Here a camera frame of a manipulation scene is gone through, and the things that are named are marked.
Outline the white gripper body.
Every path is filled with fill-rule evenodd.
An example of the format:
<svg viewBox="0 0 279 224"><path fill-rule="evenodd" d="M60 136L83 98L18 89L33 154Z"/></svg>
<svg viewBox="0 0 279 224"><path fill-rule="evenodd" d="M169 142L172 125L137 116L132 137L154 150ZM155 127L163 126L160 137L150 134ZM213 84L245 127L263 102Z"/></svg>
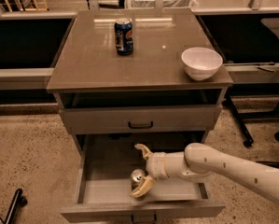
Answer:
<svg viewBox="0 0 279 224"><path fill-rule="evenodd" d="M188 177L188 164L183 152L153 153L146 162L146 170L154 179L168 179Z"/></svg>

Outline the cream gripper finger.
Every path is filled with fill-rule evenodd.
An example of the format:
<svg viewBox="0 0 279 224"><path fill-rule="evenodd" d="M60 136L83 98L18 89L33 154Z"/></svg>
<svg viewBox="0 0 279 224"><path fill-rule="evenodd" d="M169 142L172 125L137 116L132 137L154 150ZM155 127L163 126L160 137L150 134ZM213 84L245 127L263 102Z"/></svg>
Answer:
<svg viewBox="0 0 279 224"><path fill-rule="evenodd" d="M144 178L144 183L141 187L132 190L131 191L131 196L134 198L140 198L144 195L146 195L154 186L155 180L150 176L146 176Z"/></svg>
<svg viewBox="0 0 279 224"><path fill-rule="evenodd" d="M142 152L142 156L146 161L153 155L153 152L144 144L136 144L134 147Z"/></svg>

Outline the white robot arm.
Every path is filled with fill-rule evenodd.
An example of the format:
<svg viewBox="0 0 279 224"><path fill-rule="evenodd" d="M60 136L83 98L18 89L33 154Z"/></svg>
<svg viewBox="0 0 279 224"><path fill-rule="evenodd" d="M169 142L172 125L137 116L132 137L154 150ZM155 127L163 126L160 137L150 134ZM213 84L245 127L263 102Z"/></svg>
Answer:
<svg viewBox="0 0 279 224"><path fill-rule="evenodd" d="M182 152L152 152L143 144L136 144L146 160L147 176L143 176L131 196L146 195L156 181L180 178L202 183L216 173L254 191L267 200L279 204L279 169L244 160L220 152L201 143L191 143Z"/></svg>

